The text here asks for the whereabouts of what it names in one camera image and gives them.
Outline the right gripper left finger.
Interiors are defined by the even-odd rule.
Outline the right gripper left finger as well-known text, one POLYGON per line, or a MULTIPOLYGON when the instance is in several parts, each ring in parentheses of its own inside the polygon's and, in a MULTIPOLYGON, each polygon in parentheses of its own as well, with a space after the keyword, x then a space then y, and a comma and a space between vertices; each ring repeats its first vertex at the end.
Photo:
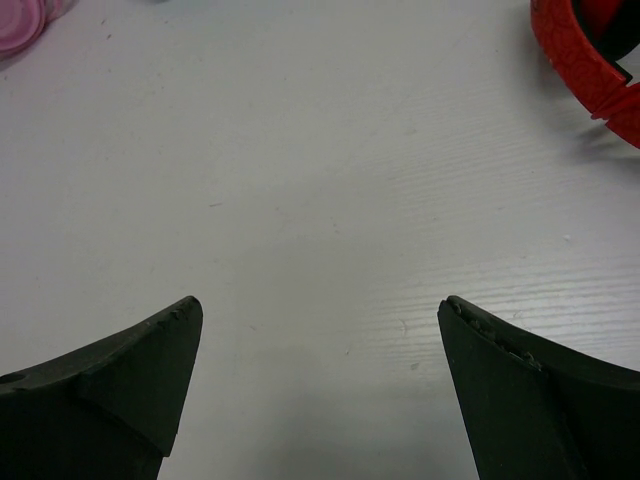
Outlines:
POLYGON ((173 449, 203 325, 188 296, 1 378, 4 479, 155 479, 173 449))

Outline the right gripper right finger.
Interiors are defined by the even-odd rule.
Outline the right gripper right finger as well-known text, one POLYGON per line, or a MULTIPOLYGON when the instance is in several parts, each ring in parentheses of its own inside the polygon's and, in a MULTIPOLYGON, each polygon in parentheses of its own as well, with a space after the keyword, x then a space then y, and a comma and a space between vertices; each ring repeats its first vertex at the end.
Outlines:
POLYGON ((437 317, 480 478, 638 478, 638 372, 457 296, 437 317))

